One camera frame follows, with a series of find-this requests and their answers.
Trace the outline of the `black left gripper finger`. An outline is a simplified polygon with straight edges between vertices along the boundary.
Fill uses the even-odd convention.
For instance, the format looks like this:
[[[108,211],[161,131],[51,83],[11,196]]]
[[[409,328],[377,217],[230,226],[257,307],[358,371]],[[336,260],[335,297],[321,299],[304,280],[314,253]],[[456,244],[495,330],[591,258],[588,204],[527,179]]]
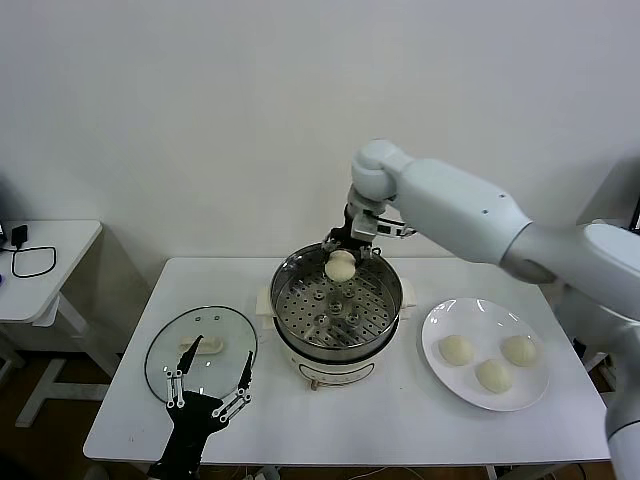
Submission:
[[[228,424],[251,401],[252,367],[254,352],[249,351],[239,382],[232,392],[222,399],[222,405],[212,413],[212,418],[221,424]]]
[[[166,407],[168,409],[182,409],[185,406],[183,379],[193,364],[202,339],[203,336],[199,335],[182,354],[175,371],[167,370],[165,372],[167,391]]]

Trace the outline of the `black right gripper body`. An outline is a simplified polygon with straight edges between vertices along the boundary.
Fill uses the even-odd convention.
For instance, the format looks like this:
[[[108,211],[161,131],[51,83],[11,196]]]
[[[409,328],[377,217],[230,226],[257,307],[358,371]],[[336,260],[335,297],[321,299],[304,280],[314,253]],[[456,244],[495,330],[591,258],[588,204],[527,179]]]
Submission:
[[[354,217],[350,213],[349,207],[349,204],[344,207],[344,224],[341,227],[332,228],[327,235],[327,238],[339,240],[341,242],[341,246],[338,249],[342,250],[357,250],[361,245],[372,245],[371,241],[359,240],[351,236]]]

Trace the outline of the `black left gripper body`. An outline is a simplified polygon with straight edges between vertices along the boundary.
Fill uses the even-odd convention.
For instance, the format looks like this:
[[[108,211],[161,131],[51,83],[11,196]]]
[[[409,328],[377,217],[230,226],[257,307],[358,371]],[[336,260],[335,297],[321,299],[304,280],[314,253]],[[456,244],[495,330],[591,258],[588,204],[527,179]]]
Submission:
[[[226,427],[213,417],[221,399],[196,392],[185,392],[183,399],[182,408],[167,409],[173,428],[160,459],[148,469],[149,478],[196,479],[208,437]]]

